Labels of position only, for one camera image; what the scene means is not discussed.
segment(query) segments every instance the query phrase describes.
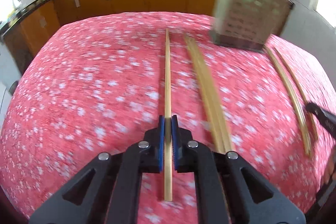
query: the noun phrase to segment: wooden chopstick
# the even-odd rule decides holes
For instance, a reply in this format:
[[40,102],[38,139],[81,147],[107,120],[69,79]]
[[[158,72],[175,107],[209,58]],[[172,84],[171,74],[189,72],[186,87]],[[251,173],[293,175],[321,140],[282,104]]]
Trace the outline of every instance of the wooden chopstick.
[[[295,74],[294,74],[293,70],[288,65],[288,63],[286,62],[286,60],[284,59],[284,57],[281,55],[281,53],[275,47],[273,47],[273,50],[277,53],[278,57],[280,58],[281,62],[284,65],[284,67],[286,68],[286,70],[291,75],[291,77],[292,77],[292,79],[293,79],[293,81],[294,81],[297,89],[299,90],[299,93],[300,93],[300,95],[302,97],[302,100],[303,100],[304,104],[307,104],[308,101],[307,101],[307,98],[305,96],[305,93],[303,92],[302,87],[301,87],[298,79],[295,77]],[[314,135],[315,140],[317,141],[319,139],[319,135],[318,135],[317,130],[316,130],[316,124],[315,124],[315,120],[314,120],[313,114],[307,112],[307,115],[308,115],[309,119],[311,120],[311,126],[312,126],[312,129],[313,129],[313,135]]]
[[217,152],[226,153],[234,149],[230,132],[227,127],[221,100],[215,89],[211,73],[198,49],[196,41],[188,36],[184,38],[196,71],[197,80],[201,89],[201,96],[205,107],[207,119],[210,123],[212,138]]
[[304,147],[304,152],[306,155],[311,156],[311,143],[310,143],[310,137],[308,133],[308,128],[307,128],[307,123],[306,123],[306,118],[305,114],[303,113],[302,107],[300,105],[300,102],[296,96],[296,93],[292,87],[292,84],[290,83],[287,75],[285,74],[283,68],[281,67],[279,61],[276,59],[272,51],[267,47],[264,46],[265,50],[267,51],[269,58],[277,71],[279,77],[281,78],[283,85],[285,86],[289,98],[292,101],[292,105],[296,114],[296,117],[299,122],[299,128],[301,130],[302,134],[302,140],[303,140],[303,147]]
[[164,200],[173,200],[173,168],[171,139],[171,81],[170,81],[170,40],[166,30],[165,67],[165,138],[164,138]]

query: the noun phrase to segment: table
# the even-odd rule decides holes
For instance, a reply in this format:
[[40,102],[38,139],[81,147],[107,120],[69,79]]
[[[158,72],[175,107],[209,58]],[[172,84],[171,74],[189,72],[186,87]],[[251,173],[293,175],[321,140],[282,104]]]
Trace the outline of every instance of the table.
[[[212,44],[211,21],[123,13],[61,27],[23,75],[1,132],[0,182],[14,206],[30,216],[99,152],[124,151],[156,127],[164,113],[169,27],[172,113],[179,125],[213,148],[187,32],[211,70],[238,153],[305,212],[333,140],[318,124],[314,156],[305,156],[291,102],[268,56]],[[335,90],[316,58],[273,35],[268,46],[286,58],[308,100],[336,112]],[[174,173],[171,203],[162,200],[162,186],[162,175],[143,175],[138,223],[196,223],[193,175]]]

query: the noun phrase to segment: pink floral tablecloth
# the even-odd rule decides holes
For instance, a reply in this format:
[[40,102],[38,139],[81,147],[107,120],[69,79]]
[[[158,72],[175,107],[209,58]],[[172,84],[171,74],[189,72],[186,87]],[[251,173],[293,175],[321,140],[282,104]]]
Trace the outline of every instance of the pink floral tablecloth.
[[[211,20],[124,13],[61,27],[22,77],[1,132],[0,183],[14,206],[30,216],[99,152],[124,151],[157,126],[169,27],[172,112],[179,125],[213,148],[187,32],[211,69],[236,150],[305,212],[332,138],[318,124],[314,156],[305,156],[291,102],[268,56],[212,44]],[[336,112],[335,90],[316,58],[276,36],[268,46],[288,60],[309,100]],[[193,175],[174,173],[173,202],[162,200],[162,186],[161,174],[143,175],[138,223],[197,223]]]

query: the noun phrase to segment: metal rivet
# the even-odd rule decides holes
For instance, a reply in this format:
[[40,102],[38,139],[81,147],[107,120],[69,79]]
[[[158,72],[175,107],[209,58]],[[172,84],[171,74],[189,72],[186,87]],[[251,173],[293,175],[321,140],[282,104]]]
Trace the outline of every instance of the metal rivet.
[[100,160],[108,160],[109,157],[110,157],[110,154],[107,152],[103,152],[98,155],[98,159]]
[[230,151],[227,153],[227,157],[232,160],[238,159],[238,154],[234,151]]
[[196,148],[198,146],[198,142],[197,141],[189,141],[188,146],[191,147],[191,148]]
[[147,147],[149,147],[149,142],[147,142],[147,141],[141,141],[141,142],[138,143],[138,146],[140,148],[147,148]]

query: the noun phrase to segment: triangular cutout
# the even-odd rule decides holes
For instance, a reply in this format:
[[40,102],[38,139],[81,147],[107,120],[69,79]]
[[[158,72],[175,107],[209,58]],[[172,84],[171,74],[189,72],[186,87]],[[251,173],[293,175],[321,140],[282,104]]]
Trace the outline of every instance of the triangular cutout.
[[96,171],[94,169],[87,172],[79,182],[63,195],[63,199],[75,205],[81,205],[95,173]]
[[247,168],[242,168],[241,173],[254,203],[258,204],[273,197],[273,193],[258,181]]

